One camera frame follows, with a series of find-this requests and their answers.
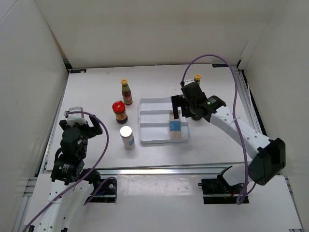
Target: silver lid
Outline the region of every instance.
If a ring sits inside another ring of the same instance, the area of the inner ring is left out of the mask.
[[[127,138],[130,137],[132,134],[132,128],[129,126],[124,126],[120,129],[121,137]]]

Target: yellow bottle cap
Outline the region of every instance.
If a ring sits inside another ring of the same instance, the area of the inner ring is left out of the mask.
[[[194,79],[200,80],[201,79],[201,74],[195,74]]]
[[[122,79],[121,80],[121,84],[126,85],[127,84],[127,80],[126,79]]]

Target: white tray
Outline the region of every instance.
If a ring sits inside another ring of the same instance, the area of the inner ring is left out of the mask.
[[[139,104],[140,143],[180,143],[189,140],[189,126],[181,114],[181,138],[171,139],[169,133],[170,98],[142,98]]]

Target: sauce bottle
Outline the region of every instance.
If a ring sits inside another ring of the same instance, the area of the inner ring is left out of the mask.
[[[121,80],[122,84],[122,97],[126,105],[131,105],[133,103],[132,94],[126,79]]]
[[[116,101],[112,105],[112,110],[114,111],[116,115],[116,121],[118,123],[126,123],[127,122],[127,115],[126,115],[126,106],[122,101]]]
[[[201,80],[201,74],[195,74],[194,81],[199,84],[200,80]]]

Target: white wall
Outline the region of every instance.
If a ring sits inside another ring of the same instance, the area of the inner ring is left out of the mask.
[[[61,56],[36,3],[0,1],[2,232],[12,231],[28,178],[40,165],[66,80]]]
[[[36,2],[71,65],[89,68],[183,64],[205,53],[237,64],[278,0]]]
[[[245,74],[267,133],[286,142],[297,208],[309,231],[309,1],[281,0]]]

